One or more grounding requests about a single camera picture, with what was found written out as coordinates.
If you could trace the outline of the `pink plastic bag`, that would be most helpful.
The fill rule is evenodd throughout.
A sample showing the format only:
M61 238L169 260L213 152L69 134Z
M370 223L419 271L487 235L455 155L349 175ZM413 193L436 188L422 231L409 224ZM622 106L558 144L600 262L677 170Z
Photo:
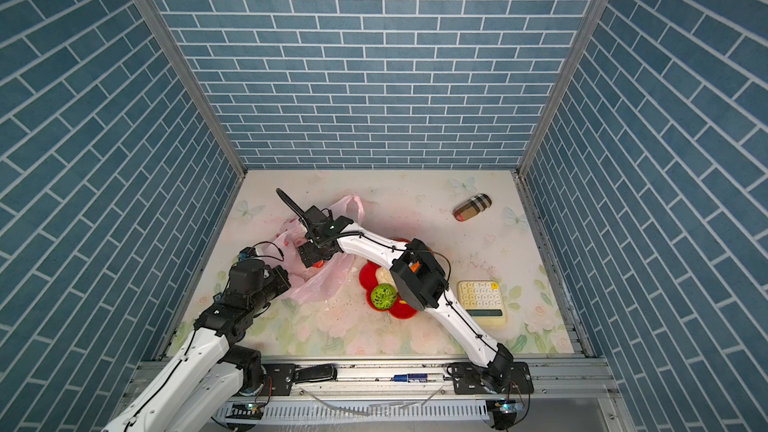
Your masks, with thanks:
M327 301L346 282L357 259L347 253L337 253L331 259L321 260L320 265L305 266L300 259L298 247L307 242L306 230L298 218L284 221L274 239L282 251L278 254L280 265L288 272L290 289L281 295L298 304Z

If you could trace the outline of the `green fake fruit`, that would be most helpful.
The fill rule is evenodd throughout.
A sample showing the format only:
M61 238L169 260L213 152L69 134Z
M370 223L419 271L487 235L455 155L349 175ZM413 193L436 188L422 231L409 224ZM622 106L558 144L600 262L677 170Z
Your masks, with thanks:
M390 310L396 303L398 292L389 284L377 285L370 292L371 305L379 311Z

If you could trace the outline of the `beige fake potato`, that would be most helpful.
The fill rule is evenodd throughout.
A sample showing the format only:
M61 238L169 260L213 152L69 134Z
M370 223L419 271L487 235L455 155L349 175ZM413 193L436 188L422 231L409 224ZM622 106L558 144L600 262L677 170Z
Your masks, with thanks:
M377 280L379 285L381 285L381 284L389 284L391 286L395 286L395 282L394 282L394 279L393 279L393 276L392 276L391 272L388 269L384 268L384 267L380 267L380 268L378 268L376 270L375 278L376 278L376 280Z

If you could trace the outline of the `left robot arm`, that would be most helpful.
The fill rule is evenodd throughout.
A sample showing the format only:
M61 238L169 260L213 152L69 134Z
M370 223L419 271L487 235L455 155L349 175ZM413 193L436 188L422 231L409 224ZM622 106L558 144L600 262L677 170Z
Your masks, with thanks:
M232 396L267 384L261 353L242 347L248 328L290 289L288 272L247 258L228 272L224 291L195 320L193 331L157 376L106 431L198 431Z

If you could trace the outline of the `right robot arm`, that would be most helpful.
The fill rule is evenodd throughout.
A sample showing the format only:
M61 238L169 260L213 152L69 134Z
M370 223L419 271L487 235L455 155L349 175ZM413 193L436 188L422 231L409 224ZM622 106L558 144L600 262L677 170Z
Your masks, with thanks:
M388 239L316 206L304 211L293 204L291 210L305 229L306 242L298 247L305 266L346 253L387 269L407 305L433 317L460 344L483 389L498 394L533 392L524 364L517 363L510 350L462 307L450 290L448 272L438 262L438 254L422 241Z

